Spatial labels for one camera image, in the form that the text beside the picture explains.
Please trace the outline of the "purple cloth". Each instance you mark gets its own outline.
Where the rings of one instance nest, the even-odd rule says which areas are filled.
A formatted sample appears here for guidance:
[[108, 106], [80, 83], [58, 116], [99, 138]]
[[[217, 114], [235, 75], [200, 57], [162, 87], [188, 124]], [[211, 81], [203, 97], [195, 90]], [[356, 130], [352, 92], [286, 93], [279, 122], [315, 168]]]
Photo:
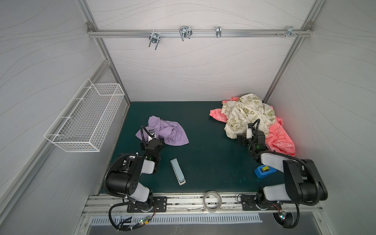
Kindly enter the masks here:
[[151, 116], [148, 119], [146, 130], [157, 139], [163, 138], [165, 144], [169, 146], [189, 144], [185, 130], [175, 121], [162, 120], [159, 117]]

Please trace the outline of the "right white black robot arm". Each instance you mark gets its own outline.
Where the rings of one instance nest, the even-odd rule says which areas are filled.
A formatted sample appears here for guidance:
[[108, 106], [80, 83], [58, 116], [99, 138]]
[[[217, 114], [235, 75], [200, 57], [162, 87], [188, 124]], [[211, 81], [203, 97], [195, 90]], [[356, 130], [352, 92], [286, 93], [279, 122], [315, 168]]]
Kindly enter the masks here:
[[279, 171], [284, 175], [284, 183], [258, 190], [255, 204], [263, 210], [273, 202], [315, 206], [327, 200], [329, 193], [314, 161], [267, 150], [266, 136], [259, 130], [259, 124], [260, 119], [247, 124], [246, 130], [237, 134], [237, 140], [248, 147], [249, 156], [260, 164], [255, 170], [259, 178]]

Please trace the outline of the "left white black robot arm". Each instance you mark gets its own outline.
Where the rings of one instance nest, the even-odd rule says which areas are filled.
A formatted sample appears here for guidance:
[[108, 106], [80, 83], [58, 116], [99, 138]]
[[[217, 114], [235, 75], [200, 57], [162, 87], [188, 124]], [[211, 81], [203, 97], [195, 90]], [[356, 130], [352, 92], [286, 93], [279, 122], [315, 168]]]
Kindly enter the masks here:
[[109, 165], [104, 175], [102, 186], [107, 194], [135, 203], [153, 203], [153, 192], [140, 183], [143, 174], [156, 174], [160, 161], [160, 151], [164, 139], [156, 135], [155, 129], [141, 127], [141, 149], [144, 155], [119, 154]]

